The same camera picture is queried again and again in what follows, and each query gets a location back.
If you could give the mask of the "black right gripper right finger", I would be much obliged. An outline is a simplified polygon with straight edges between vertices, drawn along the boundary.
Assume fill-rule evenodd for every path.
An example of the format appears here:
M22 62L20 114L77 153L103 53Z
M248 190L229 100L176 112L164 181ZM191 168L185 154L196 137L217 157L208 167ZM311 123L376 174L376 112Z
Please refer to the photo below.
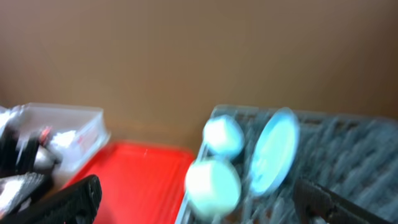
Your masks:
M293 201L298 220L304 224L313 223L317 217L329 224L390 224L307 179L295 181Z

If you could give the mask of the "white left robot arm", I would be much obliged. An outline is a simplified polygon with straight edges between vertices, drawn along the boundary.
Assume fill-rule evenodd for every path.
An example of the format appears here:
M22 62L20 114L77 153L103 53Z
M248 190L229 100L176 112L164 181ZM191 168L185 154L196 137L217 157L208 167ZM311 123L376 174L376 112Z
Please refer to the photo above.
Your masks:
M71 178L108 140L98 108L1 109L1 223L93 223L99 177Z

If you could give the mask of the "light blue bowl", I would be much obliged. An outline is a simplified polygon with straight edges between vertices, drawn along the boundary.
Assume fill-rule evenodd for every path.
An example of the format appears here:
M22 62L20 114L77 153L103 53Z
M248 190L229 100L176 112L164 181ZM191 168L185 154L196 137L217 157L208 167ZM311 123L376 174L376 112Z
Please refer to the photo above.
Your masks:
M210 118L203 128L203 142L210 153L232 160L244 147L244 133L229 115Z

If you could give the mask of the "mint green bowl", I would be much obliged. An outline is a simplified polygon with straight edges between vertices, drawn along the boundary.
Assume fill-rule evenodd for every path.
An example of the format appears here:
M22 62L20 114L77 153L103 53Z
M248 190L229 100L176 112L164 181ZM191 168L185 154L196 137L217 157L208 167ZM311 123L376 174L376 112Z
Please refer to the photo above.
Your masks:
M188 204L201 220L225 217L241 198L241 179L230 161L210 157L194 161L185 176Z

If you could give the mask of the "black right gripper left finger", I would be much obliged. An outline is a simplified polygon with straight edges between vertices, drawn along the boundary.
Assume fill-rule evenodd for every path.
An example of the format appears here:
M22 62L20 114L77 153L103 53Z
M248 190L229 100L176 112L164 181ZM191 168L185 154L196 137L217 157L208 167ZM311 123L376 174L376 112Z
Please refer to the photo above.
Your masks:
M100 179L89 175L17 214L4 217L1 224L92 224L101 199Z

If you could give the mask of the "light blue plate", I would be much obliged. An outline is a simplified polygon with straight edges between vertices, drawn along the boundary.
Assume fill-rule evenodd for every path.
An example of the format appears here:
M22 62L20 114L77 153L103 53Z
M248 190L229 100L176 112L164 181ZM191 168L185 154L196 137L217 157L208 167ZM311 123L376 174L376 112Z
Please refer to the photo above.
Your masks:
M262 130L249 169L250 192L270 195L284 181L299 146L300 126L289 108L277 110Z

